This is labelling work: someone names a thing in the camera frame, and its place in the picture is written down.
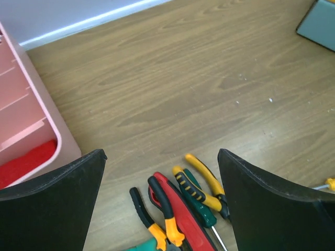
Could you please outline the orange handled screwdriver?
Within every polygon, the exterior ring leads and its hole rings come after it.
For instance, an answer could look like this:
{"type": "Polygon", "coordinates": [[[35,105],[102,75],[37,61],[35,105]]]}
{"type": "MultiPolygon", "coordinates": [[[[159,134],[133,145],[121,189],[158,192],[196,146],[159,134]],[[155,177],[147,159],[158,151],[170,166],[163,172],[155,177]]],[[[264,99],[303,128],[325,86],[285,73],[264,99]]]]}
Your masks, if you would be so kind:
{"type": "Polygon", "coordinates": [[[331,191],[335,191],[335,179],[334,178],[328,178],[325,181],[324,185],[314,187],[315,190],[322,190],[322,189],[328,189],[331,191]]]}

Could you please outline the green handled screwdriver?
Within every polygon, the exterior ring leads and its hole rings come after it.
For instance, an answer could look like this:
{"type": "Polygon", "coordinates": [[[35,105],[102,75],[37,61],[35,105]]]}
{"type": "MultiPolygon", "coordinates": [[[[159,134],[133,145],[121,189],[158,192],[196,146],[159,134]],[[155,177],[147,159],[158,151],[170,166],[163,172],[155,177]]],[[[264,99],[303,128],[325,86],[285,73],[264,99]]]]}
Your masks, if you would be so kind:
{"type": "Polygon", "coordinates": [[[207,229],[211,229],[214,233],[217,241],[221,245],[221,248],[224,251],[227,251],[227,248],[222,241],[220,235],[218,234],[217,230],[215,229],[215,224],[217,223],[217,219],[212,213],[211,209],[196,200],[194,197],[192,197],[185,188],[183,188],[181,185],[179,185],[180,190],[182,194],[184,195],[185,199],[187,200],[188,205],[191,207],[192,211],[196,215],[197,219],[200,221],[202,227],[205,227],[207,229]]]}

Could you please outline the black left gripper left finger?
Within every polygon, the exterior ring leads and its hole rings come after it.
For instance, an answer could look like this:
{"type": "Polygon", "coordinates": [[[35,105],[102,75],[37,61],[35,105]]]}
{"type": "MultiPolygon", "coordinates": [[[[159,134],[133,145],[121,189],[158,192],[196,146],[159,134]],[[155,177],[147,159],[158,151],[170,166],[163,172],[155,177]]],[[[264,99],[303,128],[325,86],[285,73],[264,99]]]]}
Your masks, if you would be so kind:
{"type": "Polygon", "coordinates": [[[1,190],[1,250],[83,250],[107,156],[96,149],[1,190]]]}

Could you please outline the black yellow combination pliers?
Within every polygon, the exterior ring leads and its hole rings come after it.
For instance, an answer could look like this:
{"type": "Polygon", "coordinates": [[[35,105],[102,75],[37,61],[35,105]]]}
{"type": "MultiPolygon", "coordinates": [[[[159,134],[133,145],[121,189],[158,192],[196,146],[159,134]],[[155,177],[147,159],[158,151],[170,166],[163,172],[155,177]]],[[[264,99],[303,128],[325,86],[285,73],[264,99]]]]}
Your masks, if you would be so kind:
{"type": "Polygon", "coordinates": [[[164,229],[157,224],[147,211],[139,189],[132,187],[129,189],[129,193],[138,217],[156,241],[155,250],[183,250],[185,235],[177,227],[168,196],[154,176],[148,178],[148,184],[151,198],[164,216],[164,229]]]}

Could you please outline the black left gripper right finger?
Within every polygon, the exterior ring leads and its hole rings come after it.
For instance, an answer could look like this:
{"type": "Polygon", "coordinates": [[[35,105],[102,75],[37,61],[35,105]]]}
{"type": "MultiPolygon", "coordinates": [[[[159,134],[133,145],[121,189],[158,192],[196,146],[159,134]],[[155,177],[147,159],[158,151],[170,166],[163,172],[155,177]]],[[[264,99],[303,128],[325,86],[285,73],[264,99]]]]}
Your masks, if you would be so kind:
{"type": "Polygon", "coordinates": [[[227,149],[217,160],[238,250],[334,250],[334,194],[286,180],[227,149]]]}

